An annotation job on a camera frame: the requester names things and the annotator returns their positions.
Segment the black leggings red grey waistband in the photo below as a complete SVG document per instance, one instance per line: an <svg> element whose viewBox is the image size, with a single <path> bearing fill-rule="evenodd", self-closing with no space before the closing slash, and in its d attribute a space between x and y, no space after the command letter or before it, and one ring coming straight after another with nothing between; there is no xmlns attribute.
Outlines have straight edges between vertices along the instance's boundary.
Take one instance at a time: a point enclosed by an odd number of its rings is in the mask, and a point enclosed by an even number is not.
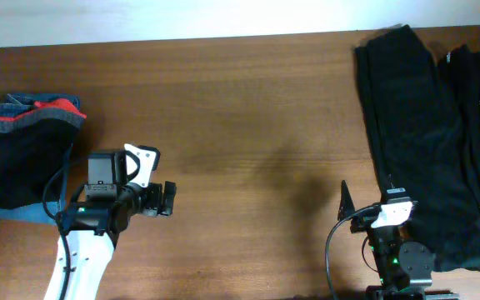
<svg viewBox="0 0 480 300"><path fill-rule="evenodd" d="M1 209L41 202L45 184L64 164L86 118L63 97L0 103Z"/></svg>

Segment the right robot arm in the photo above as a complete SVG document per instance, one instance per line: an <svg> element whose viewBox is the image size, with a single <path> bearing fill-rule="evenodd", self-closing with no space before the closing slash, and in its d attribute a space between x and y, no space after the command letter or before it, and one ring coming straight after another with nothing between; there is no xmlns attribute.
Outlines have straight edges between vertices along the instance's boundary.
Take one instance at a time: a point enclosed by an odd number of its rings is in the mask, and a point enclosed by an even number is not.
<svg viewBox="0 0 480 300"><path fill-rule="evenodd" d="M341 182L336 228L349 221L351 233L366 233L380 284L366 288L367 299L459 299L452 292L429 292L435 254L407 237L415 202L403 188L388 189L380 202L356 209L348 185Z"/></svg>

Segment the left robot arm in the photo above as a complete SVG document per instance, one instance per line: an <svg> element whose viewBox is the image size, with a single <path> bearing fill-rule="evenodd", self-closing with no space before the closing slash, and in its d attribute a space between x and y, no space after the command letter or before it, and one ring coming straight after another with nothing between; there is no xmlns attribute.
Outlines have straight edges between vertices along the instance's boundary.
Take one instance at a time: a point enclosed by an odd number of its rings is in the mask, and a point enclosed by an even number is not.
<svg viewBox="0 0 480 300"><path fill-rule="evenodd" d="M87 156L87 181L62 211L48 215L59 239L47 299L94 299L132 216L173 214L175 182L151 180L159 159L155 147L132 144Z"/></svg>

